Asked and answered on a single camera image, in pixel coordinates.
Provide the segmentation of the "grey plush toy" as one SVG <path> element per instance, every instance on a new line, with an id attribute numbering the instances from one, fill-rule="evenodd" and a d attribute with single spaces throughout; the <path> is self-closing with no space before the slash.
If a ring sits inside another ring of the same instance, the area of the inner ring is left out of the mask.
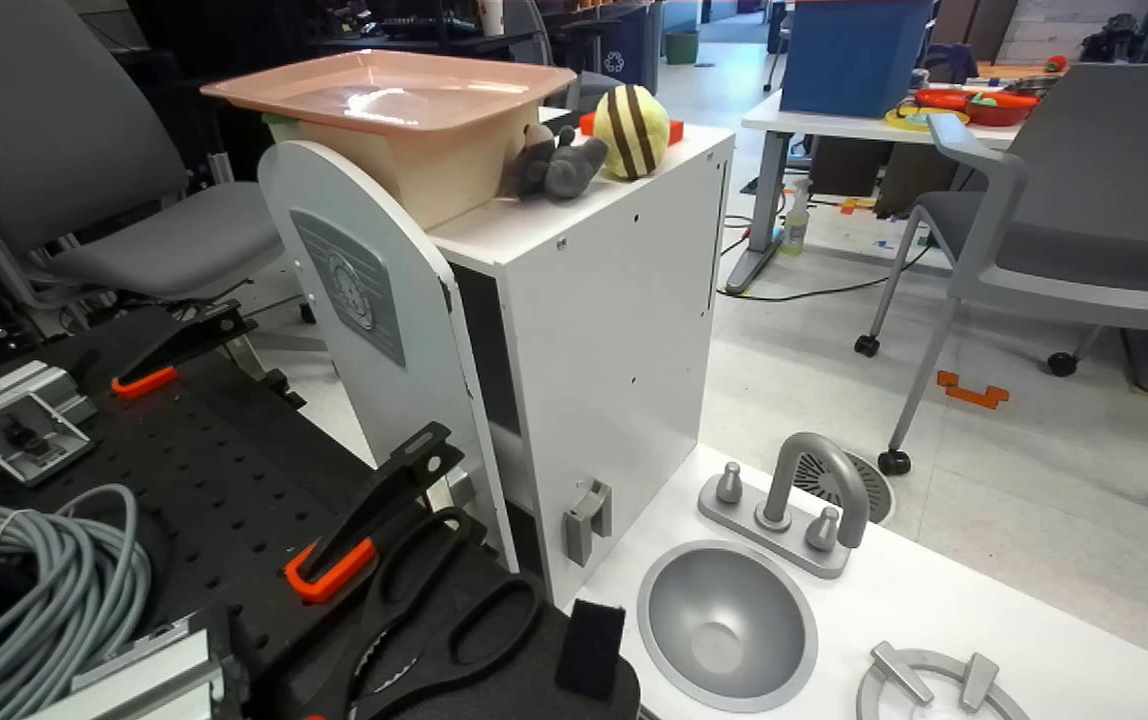
<path id="1" fill-rule="evenodd" d="M 509 169 L 503 169 L 503 193 L 509 197 L 548 197 L 548 198 L 575 198 L 592 176 L 600 170 L 608 147 L 600 140 L 565 144 L 552 140 L 530 144 Z"/>

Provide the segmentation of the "grey toy faucet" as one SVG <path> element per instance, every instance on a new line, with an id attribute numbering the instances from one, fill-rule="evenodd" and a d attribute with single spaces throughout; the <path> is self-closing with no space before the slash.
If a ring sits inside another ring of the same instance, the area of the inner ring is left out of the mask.
<path id="1" fill-rule="evenodd" d="M 810 459 L 832 472 L 846 508 L 798 488 Z M 820 579 L 835 579 L 868 532 L 868 493 L 862 472 L 851 466 L 849 449 L 820 431 L 788 435 L 764 488 L 747 483 L 735 463 L 726 463 L 702 488 L 695 508 L 714 524 L 740 532 Z"/>

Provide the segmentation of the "black perforated board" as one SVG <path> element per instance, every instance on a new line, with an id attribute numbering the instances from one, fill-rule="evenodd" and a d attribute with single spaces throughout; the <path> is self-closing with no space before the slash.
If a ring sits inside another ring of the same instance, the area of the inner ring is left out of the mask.
<path id="1" fill-rule="evenodd" d="M 172 314 L 137 312 L 42 353 L 98 403 L 94 450 L 43 483 L 18 488 L 11 499 L 62 508 L 83 496 L 107 515 L 106 493 L 131 488 L 155 567 L 150 612 L 170 619 L 225 609 L 238 655 L 252 671 L 252 711 L 287 720 L 325 667 L 325 619 L 337 600 L 296 600 L 281 567 L 340 524 L 377 466 L 309 424 L 281 379 L 255 379 L 219 353 L 188 359 L 144 401 L 117 401 L 107 379 L 170 326 Z M 486 532 L 451 564 L 446 600 L 460 603 L 501 571 Z M 558 684 L 565 633 L 568 617 L 543 600 L 525 646 L 494 675 L 395 720 L 635 720 L 639 684 L 627 661 L 618 661 L 608 701 Z"/>

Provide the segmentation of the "black orange clamp rear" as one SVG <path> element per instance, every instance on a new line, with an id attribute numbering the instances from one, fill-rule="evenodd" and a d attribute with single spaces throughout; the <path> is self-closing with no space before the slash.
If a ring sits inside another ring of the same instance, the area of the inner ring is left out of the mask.
<path id="1" fill-rule="evenodd" d="M 191 314 L 166 336 L 155 336 L 137 359 L 128 359 L 112 379 L 107 391 L 117 401 L 144 401 L 159 389 L 170 389 L 181 367 L 198 357 L 219 353 L 234 364 L 249 359 L 244 336 L 252 330 L 252 321 L 238 306 L 225 302 L 210 314 Z"/>

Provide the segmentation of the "black scissors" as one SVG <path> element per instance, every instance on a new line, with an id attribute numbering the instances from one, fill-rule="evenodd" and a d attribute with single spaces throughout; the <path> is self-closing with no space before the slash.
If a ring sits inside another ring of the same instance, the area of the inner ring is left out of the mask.
<path id="1" fill-rule="evenodd" d="M 328 585 L 325 667 L 287 720 L 395 720 L 411 703 L 494 675 L 543 612 L 530 571 L 501 571 L 460 603 L 451 564 L 486 528 L 465 511 L 390 519 L 344 555 Z"/>

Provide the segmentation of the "grey toy sink bowl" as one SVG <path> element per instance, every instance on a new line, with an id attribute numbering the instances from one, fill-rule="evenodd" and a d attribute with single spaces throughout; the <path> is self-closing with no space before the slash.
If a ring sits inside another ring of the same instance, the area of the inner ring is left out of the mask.
<path id="1" fill-rule="evenodd" d="M 635 619 L 660 675 L 721 711 L 783 707 L 820 652 L 800 585 L 726 538 L 666 551 L 639 579 Z"/>

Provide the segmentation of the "yellow black striped ball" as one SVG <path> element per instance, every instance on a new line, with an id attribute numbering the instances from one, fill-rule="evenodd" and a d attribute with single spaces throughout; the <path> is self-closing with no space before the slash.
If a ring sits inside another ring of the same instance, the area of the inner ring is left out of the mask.
<path id="1" fill-rule="evenodd" d="M 608 147 L 608 176 L 645 180 L 669 155 L 669 107 L 645 83 L 618 83 L 596 102 L 592 137 Z"/>

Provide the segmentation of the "white desk table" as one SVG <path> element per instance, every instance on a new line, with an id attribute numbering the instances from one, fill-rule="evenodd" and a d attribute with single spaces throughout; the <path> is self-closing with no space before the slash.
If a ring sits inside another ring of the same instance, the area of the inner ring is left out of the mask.
<path id="1" fill-rule="evenodd" d="M 812 169 L 818 158 L 862 158 L 872 162 L 883 147 L 932 147 L 930 129 L 892 129 L 876 115 L 829 115 L 829 110 L 788 110 L 777 90 L 740 115 L 746 129 L 764 137 L 760 176 L 752 186 L 752 215 L 746 232 L 746 250 L 735 255 L 726 286 L 746 295 L 760 271 L 777 260 L 777 198 L 783 193 L 783 169 Z"/>

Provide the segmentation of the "light wooden box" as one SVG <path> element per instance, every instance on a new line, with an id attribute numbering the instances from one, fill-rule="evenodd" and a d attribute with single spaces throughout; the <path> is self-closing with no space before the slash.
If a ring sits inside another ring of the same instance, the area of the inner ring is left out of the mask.
<path id="1" fill-rule="evenodd" d="M 516 107 L 446 131 L 321 119 L 268 119 L 268 129 L 276 140 L 316 140 L 340 152 L 400 198 L 422 226 L 434 226 L 501 193 L 503 169 L 541 129 L 541 110 Z"/>

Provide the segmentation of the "white toy kitchen counter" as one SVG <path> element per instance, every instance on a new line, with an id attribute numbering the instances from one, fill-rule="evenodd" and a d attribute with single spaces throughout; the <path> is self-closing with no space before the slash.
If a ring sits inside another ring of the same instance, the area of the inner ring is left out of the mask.
<path id="1" fill-rule="evenodd" d="M 1148 720 L 1148 652 L 895 532 L 868 528 L 835 579 L 714 524 L 695 496 L 721 456 L 695 450 L 580 585 L 623 612 L 622 652 L 655 720 Z M 673 548 L 726 538 L 783 567 L 820 626 L 812 680 L 769 711 L 684 697 L 639 644 L 639 579 Z"/>

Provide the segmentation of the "black orange clamp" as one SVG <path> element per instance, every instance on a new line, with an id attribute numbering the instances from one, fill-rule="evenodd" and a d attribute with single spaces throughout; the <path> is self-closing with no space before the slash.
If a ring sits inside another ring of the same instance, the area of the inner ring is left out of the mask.
<path id="1" fill-rule="evenodd" d="M 296 555 L 285 561 L 281 576 L 306 603 L 328 603 L 357 585 L 380 551 L 393 545 L 395 524 L 429 502 L 429 488 L 451 472 L 465 450 L 451 443 L 441 418 L 411 431 L 360 488 L 357 502 L 340 524 Z"/>
<path id="2" fill-rule="evenodd" d="M 252 321 L 238 306 L 225 302 L 210 314 L 191 314 L 166 336 L 155 336 L 137 359 L 128 359 L 112 379 L 107 391 L 117 401 L 144 401 L 159 389 L 170 389 L 181 367 L 198 357 L 219 353 L 234 364 L 249 359 L 244 336 L 252 330 Z"/>

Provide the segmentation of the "pink plastic tray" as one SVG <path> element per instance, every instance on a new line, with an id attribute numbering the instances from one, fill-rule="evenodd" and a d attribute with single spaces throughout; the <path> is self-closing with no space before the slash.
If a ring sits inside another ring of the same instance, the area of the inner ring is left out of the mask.
<path id="1" fill-rule="evenodd" d="M 552 64 L 364 46 L 213 80 L 206 96 L 340 129 L 451 131 L 568 83 L 574 71 Z"/>

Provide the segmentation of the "black orange clamp front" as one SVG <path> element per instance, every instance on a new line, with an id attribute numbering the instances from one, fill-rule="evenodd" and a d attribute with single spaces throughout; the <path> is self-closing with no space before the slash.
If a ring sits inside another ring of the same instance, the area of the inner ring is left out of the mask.
<path id="1" fill-rule="evenodd" d="M 328 603 L 357 585 L 380 551 L 393 545 L 395 524 L 429 502 L 429 488 L 451 472 L 465 450 L 451 443 L 441 418 L 411 431 L 360 488 L 357 502 L 340 524 L 296 555 L 285 561 L 281 576 L 306 603 Z"/>

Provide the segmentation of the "grey office chair right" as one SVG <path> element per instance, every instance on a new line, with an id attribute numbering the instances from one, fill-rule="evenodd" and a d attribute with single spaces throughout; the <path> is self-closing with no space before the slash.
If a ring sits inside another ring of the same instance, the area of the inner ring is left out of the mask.
<path id="1" fill-rule="evenodd" d="M 905 439 L 965 306 L 1148 330 L 1148 64 L 1072 64 L 1007 147 L 949 110 L 930 115 L 930 137 L 985 186 L 913 204 L 887 286 L 857 341 L 862 357 L 879 353 L 910 242 L 930 232 L 953 260 L 949 300 L 876 456 L 883 477 L 913 466 Z"/>

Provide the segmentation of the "white toy kitchen cabinet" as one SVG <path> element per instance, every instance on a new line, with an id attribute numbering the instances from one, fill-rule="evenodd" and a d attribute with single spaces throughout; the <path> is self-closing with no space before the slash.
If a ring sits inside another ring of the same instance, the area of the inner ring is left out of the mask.
<path id="1" fill-rule="evenodd" d="M 645 180 L 417 224 L 357 158 L 281 140 L 259 193 L 372 450 L 446 424 L 451 499 L 574 600 L 695 456 L 732 137 Z"/>

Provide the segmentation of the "grey office chair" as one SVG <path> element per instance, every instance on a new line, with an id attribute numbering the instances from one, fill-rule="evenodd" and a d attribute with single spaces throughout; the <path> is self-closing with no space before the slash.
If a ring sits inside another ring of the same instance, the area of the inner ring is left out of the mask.
<path id="1" fill-rule="evenodd" d="M 67 0 L 0 0 L 0 248 L 33 283 L 217 295 L 281 255 L 249 180 L 191 186 L 122 59 Z"/>
<path id="2" fill-rule="evenodd" d="M 985 186 L 913 204 L 887 286 L 857 341 L 862 357 L 879 353 L 910 242 L 930 232 L 953 260 L 949 300 L 876 456 L 883 477 L 913 466 L 905 439 L 965 306 L 1148 330 L 1148 64 L 1072 64 L 1007 147 L 949 110 L 930 115 L 930 137 Z"/>

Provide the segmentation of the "grey office chair left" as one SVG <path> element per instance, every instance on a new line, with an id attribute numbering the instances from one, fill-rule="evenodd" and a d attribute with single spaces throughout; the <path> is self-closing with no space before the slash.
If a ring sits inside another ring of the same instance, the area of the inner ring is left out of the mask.
<path id="1" fill-rule="evenodd" d="M 0 248 L 33 283 L 217 295 L 281 255 L 249 180 L 191 186 L 122 59 L 67 0 L 0 0 Z"/>

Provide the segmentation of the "small black block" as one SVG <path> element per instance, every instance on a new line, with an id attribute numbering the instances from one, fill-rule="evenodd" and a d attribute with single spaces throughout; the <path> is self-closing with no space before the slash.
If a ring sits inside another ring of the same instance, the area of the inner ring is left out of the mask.
<path id="1" fill-rule="evenodd" d="M 618 689 L 622 634 L 622 609 L 575 600 L 558 662 L 558 684 L 575 697 L 608 701 Z"/>

